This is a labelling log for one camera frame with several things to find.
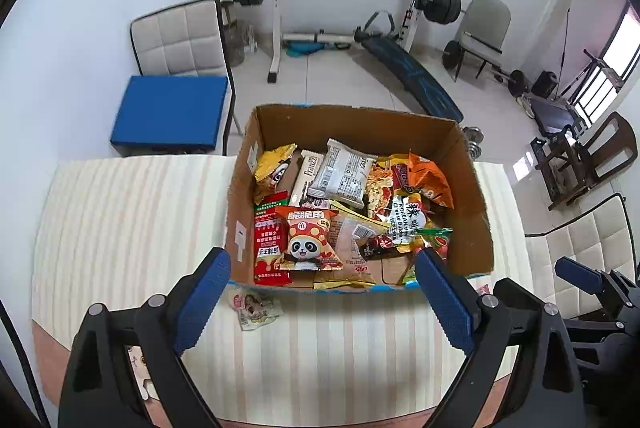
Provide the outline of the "small pink-white snack packet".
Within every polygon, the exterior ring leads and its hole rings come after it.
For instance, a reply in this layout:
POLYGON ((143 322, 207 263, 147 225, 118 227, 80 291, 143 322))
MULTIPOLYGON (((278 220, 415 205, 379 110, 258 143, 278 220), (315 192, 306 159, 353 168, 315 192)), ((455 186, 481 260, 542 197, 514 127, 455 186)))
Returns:
POLYGON ((280 300, 271 294, 240 286, 231 286, 227 292, 231 309, 238 316, 242 332, 252 332, 282 318, 280 300))

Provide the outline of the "white-grey barcode snack bag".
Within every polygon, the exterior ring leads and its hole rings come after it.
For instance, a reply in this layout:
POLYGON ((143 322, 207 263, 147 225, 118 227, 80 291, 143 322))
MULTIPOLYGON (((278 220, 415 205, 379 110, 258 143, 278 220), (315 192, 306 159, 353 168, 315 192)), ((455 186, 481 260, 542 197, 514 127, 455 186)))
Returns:
POLYGON ((326 146, 326 156, 309 194, 362 209, 364 191, 376 157, 356 151, 335 139, 329 139, 326 146))

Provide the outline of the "chrome dumbbell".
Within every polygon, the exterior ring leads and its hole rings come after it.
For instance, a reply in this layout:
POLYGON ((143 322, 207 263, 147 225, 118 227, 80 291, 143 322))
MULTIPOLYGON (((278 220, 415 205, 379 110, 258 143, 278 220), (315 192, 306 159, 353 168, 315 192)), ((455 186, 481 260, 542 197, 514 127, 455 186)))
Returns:
POLYGON ((472 160, 477 160, 482 156, 483 150, 480 144, 485 140, 484 133, 477 127, 464 127, 462 129, 466 149, 472 160))

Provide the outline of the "yellow snack bag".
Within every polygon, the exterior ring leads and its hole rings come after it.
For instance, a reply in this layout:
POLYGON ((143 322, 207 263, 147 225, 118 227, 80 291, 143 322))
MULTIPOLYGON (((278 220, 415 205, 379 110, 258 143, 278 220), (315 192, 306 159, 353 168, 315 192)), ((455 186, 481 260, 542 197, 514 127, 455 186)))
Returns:
POLYGON ((259 205, 266 197, 274 194, 286 170, 291 165, 297 144, 291 143, 279 146, 274 150, 265 151, 259 157, 254 178, 254 204, 259 205))

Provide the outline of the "orange snack bag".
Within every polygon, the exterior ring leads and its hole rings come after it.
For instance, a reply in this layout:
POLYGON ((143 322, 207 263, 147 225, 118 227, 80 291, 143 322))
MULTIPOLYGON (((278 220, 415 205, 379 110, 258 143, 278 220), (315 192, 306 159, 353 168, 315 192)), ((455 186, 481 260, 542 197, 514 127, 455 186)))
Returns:
POLYGON ((413 152, 408 155, 408 183, 431 202, 454 209, 454 198, 448 180, 434 162, 413 152))

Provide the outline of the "black floor speaker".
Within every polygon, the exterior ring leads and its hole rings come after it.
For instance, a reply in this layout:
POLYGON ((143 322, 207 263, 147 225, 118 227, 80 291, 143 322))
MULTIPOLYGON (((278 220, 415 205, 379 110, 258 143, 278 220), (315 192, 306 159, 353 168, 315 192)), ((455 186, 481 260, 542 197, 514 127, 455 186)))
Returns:
POLYGON ((551 70, 544 70, 534 82, 530 92, 538 98, 548 99, 558 85, 558 77, 551 70))

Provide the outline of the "dark wooden chair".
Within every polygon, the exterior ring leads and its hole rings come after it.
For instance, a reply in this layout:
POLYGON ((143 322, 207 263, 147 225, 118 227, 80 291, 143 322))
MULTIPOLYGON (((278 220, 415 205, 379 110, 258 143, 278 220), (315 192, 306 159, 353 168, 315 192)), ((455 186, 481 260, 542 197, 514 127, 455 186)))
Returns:
POLYGON ((628 169, 638 158, 634 128, 620 113, 612 112, 586 142, 573 144, 565 126, 544 142, 530 142, 534 168, 546 186, 549 210, 573 206, 582 196, 628 169))

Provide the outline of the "Franzzi cookie pack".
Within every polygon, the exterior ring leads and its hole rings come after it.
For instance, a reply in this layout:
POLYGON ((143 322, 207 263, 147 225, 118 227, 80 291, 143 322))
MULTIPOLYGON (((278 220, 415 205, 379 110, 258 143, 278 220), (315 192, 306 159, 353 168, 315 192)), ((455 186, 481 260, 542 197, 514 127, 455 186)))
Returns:
POLYGON ((317 177, 324 155, 303 150, 300 158, 302 159, 302 164, 300 165, 288 203, 293 207, 310 209, 328 208, 328 200, 309 194, 309 189, 317 177))

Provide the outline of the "grey chair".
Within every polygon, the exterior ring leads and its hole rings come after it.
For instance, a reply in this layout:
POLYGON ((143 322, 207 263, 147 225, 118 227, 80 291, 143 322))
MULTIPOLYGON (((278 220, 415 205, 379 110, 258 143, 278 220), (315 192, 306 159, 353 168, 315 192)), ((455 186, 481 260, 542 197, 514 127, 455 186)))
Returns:
POLYGON ((480 76, 484 67, 501 68, 502 46, 511 24, 511 11, 500 0, 472 0, 465 10, 454 41, 457 51, 456 75, 459 75, 465 55, 473 55, 482 61, 477 72, 480 76))

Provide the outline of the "red label snack bag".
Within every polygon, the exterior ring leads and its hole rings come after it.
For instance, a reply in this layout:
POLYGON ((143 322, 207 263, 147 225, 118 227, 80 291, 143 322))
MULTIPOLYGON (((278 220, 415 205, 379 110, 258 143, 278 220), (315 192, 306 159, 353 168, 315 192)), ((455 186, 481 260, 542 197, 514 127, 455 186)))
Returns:
POLYGON ((288 241, 288 226, 274 210, 288 203, 288 192, 267 196, 254 214, 254 282, 264 286, 286 286, 292 276, 280 268, 280 259, 288 241))

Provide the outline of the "white chair blue cushion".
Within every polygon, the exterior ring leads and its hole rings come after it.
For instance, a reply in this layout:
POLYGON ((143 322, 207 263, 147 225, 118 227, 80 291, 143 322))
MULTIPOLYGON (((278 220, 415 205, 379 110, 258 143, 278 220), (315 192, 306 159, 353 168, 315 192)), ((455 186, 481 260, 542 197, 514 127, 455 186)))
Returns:
POLYGON ((122 156, 228 154, 236 90, 220 0, 193 0, 145 14, 129 26, 138 72, 111 133, 122 156))

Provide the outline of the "black sit-up bench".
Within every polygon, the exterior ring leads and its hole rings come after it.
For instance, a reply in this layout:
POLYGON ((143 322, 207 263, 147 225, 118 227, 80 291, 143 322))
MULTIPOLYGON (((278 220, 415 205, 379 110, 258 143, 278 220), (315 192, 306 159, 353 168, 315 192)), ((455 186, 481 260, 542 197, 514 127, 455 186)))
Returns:
POLYGON ((460 124, 462 111, 450 98, 436 78, 396 41, 395 21, 388 11, 375 11, 362 27, 355 30, 354 39, 380 61, 402 84, 420 105, 425 114, 446 118, 460 124), (390 31, 369 32, 369 27, 380 15, 387 16, 390 31))

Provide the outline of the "red noodle snack bag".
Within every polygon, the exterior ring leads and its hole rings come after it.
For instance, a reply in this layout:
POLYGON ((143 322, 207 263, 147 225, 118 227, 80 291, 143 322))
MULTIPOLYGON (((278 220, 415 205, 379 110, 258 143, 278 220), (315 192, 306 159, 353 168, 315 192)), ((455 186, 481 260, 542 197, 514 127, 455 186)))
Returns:
POLYGON ((398 252, 411 249, 427 222, 422 196, 409 184, 408 168, 408 154, 379 157, 364 191, 368 217, 388 225, 386 235, 398 252))

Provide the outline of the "red panda snack bag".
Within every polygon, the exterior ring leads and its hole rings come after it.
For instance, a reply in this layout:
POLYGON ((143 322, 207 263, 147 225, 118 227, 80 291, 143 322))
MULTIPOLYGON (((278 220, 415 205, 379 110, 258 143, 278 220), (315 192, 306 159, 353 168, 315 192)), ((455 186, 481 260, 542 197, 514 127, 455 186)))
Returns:
POLYGON ((277 206, 274 212, 288 227, 288 240, 280 258, 287 271, 336 271, 343 263, 329 242, 331 209, 277 206))

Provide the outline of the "small barbell on floor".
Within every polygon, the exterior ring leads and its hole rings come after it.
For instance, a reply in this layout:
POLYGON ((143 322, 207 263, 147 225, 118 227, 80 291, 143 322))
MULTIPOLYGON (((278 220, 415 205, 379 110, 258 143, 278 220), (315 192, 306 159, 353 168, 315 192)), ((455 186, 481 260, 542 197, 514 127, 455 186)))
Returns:
POLYGON ((514 98, 526 96, 529 92, 528 81, 520 70, 514 70, 511 73, 507 73, 499 65, 492 64, 475 52, 465 49, 461 44, 454 40, 449 41, 448 44, 446 44, 445 49, 442 51, 442 65, 446 70, 454 70, 454 76, 457 77, 460 74, 463 61, 467 56, 472 56, 480 61, 480 67, 476 73, 476 78, 484 72, 485 68, 490 68, 495 80, 500 82, 500 84, 504 84, 506 88, 508 88, 510 95, 514 98))

